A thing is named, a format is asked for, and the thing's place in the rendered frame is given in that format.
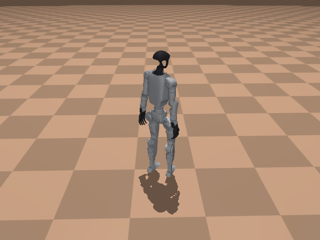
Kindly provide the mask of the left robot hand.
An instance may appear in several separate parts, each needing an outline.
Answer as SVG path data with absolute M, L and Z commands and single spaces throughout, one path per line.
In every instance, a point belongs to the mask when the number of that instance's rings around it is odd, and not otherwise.
M 146 114 L 146 111 L 142 112 L 142 108 L 140 108 L 139 110 L 140 114 L 139 114 L 139 124 L 140 125 L 145 125 L 145 123 L 147 124 L 146 120 L 145 120 L 145 114 Z M 145 123 L 144 123 L 145 122 Z

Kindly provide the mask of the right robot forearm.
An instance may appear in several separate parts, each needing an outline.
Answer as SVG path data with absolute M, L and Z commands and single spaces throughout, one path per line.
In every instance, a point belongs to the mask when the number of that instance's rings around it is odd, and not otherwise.
M 178 121 L 177 121 L 177 111 L 178 111 L 178 101 L 175 101 L 173 103 L 173 107 L 169 109 L 169 112 L 170 112 L 170 124 L 171 122 L 174 123 L 174 126 L 176 126 L 178 124 Z

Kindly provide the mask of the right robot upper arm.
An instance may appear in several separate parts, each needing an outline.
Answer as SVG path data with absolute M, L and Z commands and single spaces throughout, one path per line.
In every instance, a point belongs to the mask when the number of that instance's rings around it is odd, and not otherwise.
M 170 107 L 173 107 L 173 104 L 176 101 L 175 98 L 176 98 L 177 81 L 172 77 L 166 77 L 165 85 L 168 88 L 168 104 Z

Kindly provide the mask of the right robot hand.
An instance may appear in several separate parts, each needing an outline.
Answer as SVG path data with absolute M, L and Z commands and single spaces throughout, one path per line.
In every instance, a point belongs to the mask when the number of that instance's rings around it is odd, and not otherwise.
M 173 138 L 171 139 L 175 139 L 178 135 L 179 135 L 179 127 L 178 124 L 175 126 L 175 124 L 173 122 L 171 122 L 171 127 L 173 128 Z

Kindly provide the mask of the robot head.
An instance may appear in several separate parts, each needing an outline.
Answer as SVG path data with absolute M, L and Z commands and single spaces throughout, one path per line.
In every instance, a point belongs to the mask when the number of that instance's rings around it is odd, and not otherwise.
M 157 75 L 157 76 L 164 75 L 165 73 L 163 73 L 163 71 L 164 71 L 164 68 L 166 68 L 168 66 L 169 58 L 170 58 L 170 55 L 166 51 L 163 51 L 163 50 L 157 51 L 153 55 L 153 59 L 158 60 L 160 64 L 157 66 L 156 70 L 153 71 L 152 74 Z M 162 61 L 166 61 L 165 66 L 162 64 Z

